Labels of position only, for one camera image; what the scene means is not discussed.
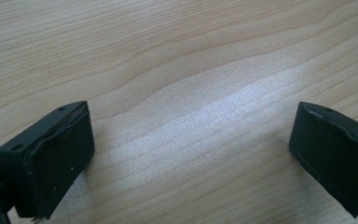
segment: black object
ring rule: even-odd
[[[301,165],[353,217],[358,216],[358,122],[299,103],[289,143]]]
[[[20,217],[46,217],[94,152],[87,102],[61,106],[0,147],[0,223],[14,205]]]

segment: wooden surface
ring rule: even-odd
[[[43,223],[358,223],[288,151],[299,101],[358,120],[358,1],[1,0],[0,146],[79,100]]]

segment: wooden table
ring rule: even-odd
[[[358,1],[0,0],[0,146],[80,100],[46,223],[358,223],[288,151],[300,101],[358,120]]]

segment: round hole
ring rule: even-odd
[[[16,146],[12,147],[11,150],[12,151],[19,150],[22,147],[23,147],[23,144],[17,144]]]

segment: wood grain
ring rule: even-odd
[[[358,223],[287,149],[299,101],[358,120],[358,0],[0,1],[0,146],[79,100],[44,223]]]

